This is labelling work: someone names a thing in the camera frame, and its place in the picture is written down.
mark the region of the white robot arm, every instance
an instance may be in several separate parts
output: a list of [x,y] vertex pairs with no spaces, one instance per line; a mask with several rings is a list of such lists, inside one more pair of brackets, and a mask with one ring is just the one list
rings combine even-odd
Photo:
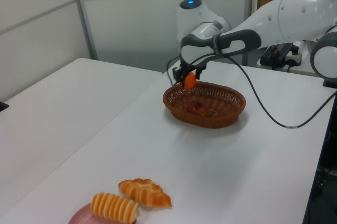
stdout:
[[317,42],[311,52],[313,69],[322,78],[337,81],[336,0],[273,0],[233,30],[201,0],[184,0],[177,22],[181,60],[173,70],[177,82],[183,83],[193,70],[199,78],[208,61],[300,40]]

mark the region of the white table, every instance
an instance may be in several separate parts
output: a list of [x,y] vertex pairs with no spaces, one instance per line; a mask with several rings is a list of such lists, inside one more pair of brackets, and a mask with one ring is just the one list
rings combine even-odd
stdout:
[[[288,125],[306,120],[334,90],[323,80],[245,67],[262,102]],[[100,191],[150,178],[172,209],[141,209],[139,224],[302,223],[332,101],[306,126],[272,122],[242,72],[210,62],[203,81],[241,92],[246,107],[223,129],[180,122],[165,108],[163,75],[11,209],[0,223],[67,223]]]
[[[295,74],[301,74],[301,75],[309,75],[309,76],[317,76],[317,74],[314,72],[314,70],[311,67],[310,64],[310,53],[308,52],[308,46],[305,41],[301,42],[294,42],[294,45],[299,47],[299,52],[302,53],[302,62],[300,66],[294,66],[289,69],[289,73],[295,73]],[[271,70],[272,67],[261,65],[260,59],[256,63],[256,67],[260,69],[266,69]],[[287,72],[288,65],[285,65],[284,67],[277,67],[277,71],[283,71]]]
[[162,74],[78,59],[0,112],[0,217]]

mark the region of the orange object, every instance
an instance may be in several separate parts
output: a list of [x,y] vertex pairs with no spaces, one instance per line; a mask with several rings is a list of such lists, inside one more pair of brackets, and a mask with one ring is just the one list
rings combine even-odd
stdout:
[[93,197],[90,208],[95,215],[125,224],[133,223],[140,215],[137,203],[104,192],[100,192]]
[[171,198],[150,179],[125,180],[118,185],[121,193],[148,208],[171,207]]
[[195,87],[196,76],[193,72],[190,72],[184,80],[184,89],[191,89]]

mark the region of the plate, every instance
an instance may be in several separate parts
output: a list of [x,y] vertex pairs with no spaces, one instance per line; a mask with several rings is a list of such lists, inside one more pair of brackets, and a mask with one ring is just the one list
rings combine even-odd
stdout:
[[96,216],[90,209],[89,203],[77,211],[77,213],[72,216],[68,224],[121,224],[121,222]]

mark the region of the woven bread basket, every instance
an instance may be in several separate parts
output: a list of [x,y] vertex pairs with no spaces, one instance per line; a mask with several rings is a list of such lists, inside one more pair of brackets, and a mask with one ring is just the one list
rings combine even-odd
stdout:
[[[238,91],[198,81],[192,89],[183,89],[180,85],[173,86],[163,95],[165,106],[178,120],[203,128],[224,128],[233,124],[246,106],[246,99]],[[201,101],[207,111],[194,114],[186,110],[193,101]]]

